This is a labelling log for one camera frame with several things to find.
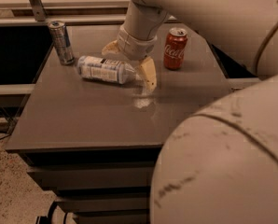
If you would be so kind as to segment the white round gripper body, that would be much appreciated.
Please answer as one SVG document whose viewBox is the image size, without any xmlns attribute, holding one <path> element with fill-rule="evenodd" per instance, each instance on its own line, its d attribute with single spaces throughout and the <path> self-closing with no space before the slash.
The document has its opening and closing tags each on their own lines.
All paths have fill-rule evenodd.
<svg viewBox="0 0 278 224">
<path fill-rule="evenodd" d="M 123 25 L 119 27 L 117 42 L 120 52 L 131 61 L 141 61 L 150 55 L 157 37 L 150 40 L 140 40 L 130 35 Z"/>
</svg>

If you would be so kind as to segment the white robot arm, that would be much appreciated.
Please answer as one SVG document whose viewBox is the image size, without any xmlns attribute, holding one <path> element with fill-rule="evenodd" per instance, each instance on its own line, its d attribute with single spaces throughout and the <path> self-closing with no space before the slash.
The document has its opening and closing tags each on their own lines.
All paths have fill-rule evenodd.
<svg viewBox="0 0 278 224">
<path fill-rule="evenodd" d="M 258 77 L 183 121 L 162 147 L 151 224 L 278 224 L 278 0 L 130 0 L 106 47 L 140 61 L 173 16 Z"/>
</svg>

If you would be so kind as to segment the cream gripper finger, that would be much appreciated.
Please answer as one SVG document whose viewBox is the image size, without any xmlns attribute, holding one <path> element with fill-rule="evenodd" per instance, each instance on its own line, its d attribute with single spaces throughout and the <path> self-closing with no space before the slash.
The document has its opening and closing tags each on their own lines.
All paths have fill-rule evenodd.
<svg viewBox="0 0 278 224">
<path fill-rule="evenodd" d="M 157 74 L 154 60 L 150 56 L 140 62 L 138 72 L 146 88 L 149 91 L 155 90 L 157 87 Z"/>
<path fill-rule="evenodd" d="M 118 45 L 118 41 L 117 40 L 111 41 L 106 46 L 104 46 L 102 49 L 102 54 L 104 56 L 108 55 L 108 54 L 114 54 L 114 55 L 120 54 L 120 48 Z"/>
</svg>

